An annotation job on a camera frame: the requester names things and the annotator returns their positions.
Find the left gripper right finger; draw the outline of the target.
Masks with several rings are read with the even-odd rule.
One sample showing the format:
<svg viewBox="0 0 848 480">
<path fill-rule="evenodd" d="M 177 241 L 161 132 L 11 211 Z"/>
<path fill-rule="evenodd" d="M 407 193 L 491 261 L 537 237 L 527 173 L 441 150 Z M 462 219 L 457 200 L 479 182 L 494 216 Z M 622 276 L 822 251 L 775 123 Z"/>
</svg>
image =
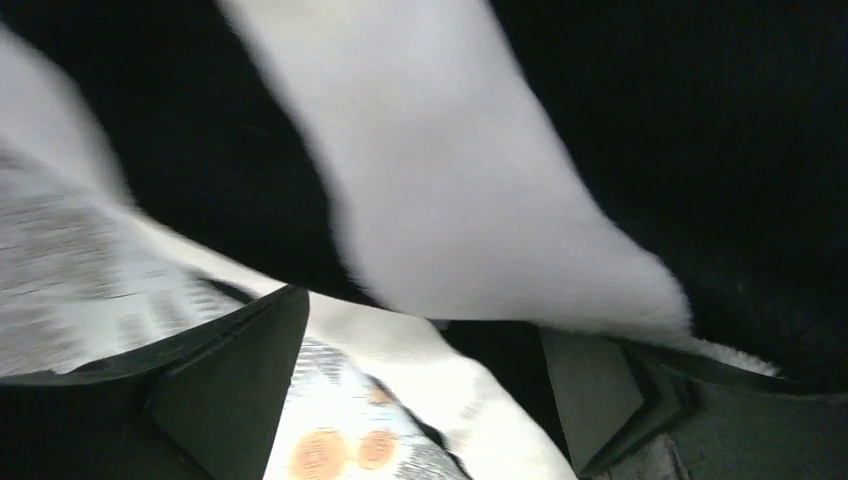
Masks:
<svg viewBox="0 0 848 480">
<path fill-rule="evenodd" d="M 584 479 L 843 479 L 847 394 L 715 360 L 545 330 L 570 464 Z"/>
</svg>

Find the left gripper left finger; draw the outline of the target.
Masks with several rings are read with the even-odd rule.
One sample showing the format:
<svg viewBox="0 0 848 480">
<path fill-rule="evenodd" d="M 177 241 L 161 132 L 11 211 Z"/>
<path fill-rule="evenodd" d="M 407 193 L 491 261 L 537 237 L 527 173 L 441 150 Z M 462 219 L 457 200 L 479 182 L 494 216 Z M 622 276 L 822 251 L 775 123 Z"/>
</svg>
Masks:
<svg viewBox="0 0 848 480">
<path fill-rule="evenodd" d="M 283 287 L 67 374 L 1 382 L 5 479 L 259 479 L 309 315 Z"/>
</svg>

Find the black white striped pillow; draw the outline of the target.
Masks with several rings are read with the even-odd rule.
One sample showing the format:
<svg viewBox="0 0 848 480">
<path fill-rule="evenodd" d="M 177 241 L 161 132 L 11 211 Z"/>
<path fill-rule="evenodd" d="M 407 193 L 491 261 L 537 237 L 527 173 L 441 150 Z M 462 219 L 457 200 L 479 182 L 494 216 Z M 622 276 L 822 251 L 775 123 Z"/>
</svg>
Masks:
<svg viewBox="0 0 848 480">
<path fill-rule="evenodd" d="M 847 394 L 843 1 L 5 1 L 6 151 L 461 479 L 580 478 L 545 330 Z"/>
</svg>

